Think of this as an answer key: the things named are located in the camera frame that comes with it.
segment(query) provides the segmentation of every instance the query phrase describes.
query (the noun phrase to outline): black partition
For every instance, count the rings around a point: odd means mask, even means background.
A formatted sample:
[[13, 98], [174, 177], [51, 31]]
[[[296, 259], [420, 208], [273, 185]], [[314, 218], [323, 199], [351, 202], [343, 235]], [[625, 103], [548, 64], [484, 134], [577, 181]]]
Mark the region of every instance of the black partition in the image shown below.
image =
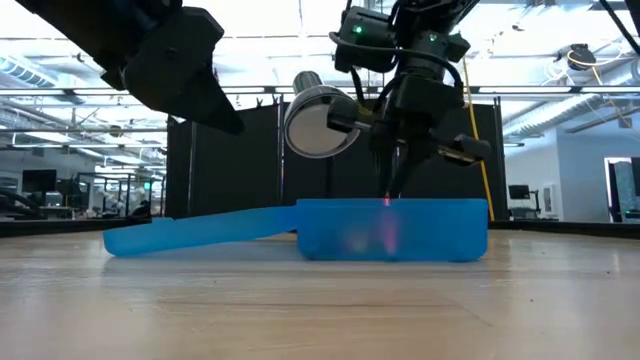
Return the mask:
[[[375, 197], [368, 134], [332, 159], [303, 158], [279, 133], [285, 106], [240, 111], [246, 125], [241, 136], [202, 125], [170, 126], [167, 214], [185, 217], [292, 205], [297, 199]], [[476, 105], [475, 112], [479, 135], [493, 148], [486, 166], [496, 219], [507, 219], [499, 105]], [[452, 112], [438, 131], [450, 137], [471, 134], [468, 110]], [[435, 157], [414, 173], [402, 196], [484, 198], [480, 167], [458, 167]]]
[[170, 117], [167, 129], [165, 215], [182, 218], [189, 213], [191, 136], [194, 128], [190, 122], [179, 124]]
[[283, 203], [293, 205], [298, 199], [375, 197], [378, 180], [368, 146], [366, 133], [330, 159], [307, 159], [285, 146]]
[[[502, 119], [498, 106], [475, 105], [478, 136], [491, 144], [491, 156], [486, 159], [487, 179], [491, 190], [496, 220], [508, 219]], [[455, 137], [472, 134], [468, 109], [451, 111], [438, 128], [438, 134]], [[435, 157], [425, 162], [407, 182], [404, 198], [485, 198], [480, 166], [460, 167]]]
[[[191, 124], [191, 136], [181, 138], [189, 138], [189, 144], [170, 142], [169, 154], [176, 147], [190, 150], [188, 156], [178, 150], [179, 160], [169, 162], [167, 214], [199, 216], [280, 204], [278, 108], [267, 106], [238, 113], [246, 128], [241, 136]], [[186, 189], [181, 181], [184, 173], [189, 174]], [[170, 201], [174, 196], [180, 200]]]

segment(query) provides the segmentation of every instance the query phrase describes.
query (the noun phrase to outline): computer screen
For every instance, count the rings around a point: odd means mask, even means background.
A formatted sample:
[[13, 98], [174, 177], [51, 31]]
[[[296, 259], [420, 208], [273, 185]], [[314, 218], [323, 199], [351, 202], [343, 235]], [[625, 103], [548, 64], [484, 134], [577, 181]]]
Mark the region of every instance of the computer screen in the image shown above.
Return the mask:
[[38, 193], [56, 191], [56, 170], [24, 170], [22, 192]]
[[509, 197], [511, 200], [529, 200], [529, 185], [509, 185]]

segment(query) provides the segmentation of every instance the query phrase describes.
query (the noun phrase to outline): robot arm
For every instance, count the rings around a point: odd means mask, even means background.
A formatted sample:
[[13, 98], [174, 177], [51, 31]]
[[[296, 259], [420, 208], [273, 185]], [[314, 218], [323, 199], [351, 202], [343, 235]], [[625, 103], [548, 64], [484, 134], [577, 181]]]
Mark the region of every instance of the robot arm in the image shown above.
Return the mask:
[[17, 0], [86, 51], [102, 79], [153, 110], [230, 134], [244, 125], [213, 75], [224, 30], [182, 0]]

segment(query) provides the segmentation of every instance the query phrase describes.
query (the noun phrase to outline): wooden table surface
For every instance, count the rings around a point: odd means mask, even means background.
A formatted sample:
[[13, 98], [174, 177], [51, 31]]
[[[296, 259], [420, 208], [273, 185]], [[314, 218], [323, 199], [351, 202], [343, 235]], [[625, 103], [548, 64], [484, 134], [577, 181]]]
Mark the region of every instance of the wooden table surface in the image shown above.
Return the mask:
[[493, 232], [469, 264], [311, 263], [262, 240], [115, 259], [0, 240], [0, 358], [640, 359], [640, 241]]

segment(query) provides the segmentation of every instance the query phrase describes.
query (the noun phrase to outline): blue plastic container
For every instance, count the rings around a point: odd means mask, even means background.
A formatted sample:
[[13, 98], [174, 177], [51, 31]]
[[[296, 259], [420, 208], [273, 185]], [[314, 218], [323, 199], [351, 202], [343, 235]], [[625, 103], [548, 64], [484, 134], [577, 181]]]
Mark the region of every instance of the blue plastic container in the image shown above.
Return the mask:
[[105, 249], [116, 256], [254, 240], [296, 228], [295, 207], [235, 211], [181, 220], [162, 219], [151, 224], [104, 232]]
[[483, 199], [300, 200], [296, 212], [311, 260], [466, 262], [487, 251]]

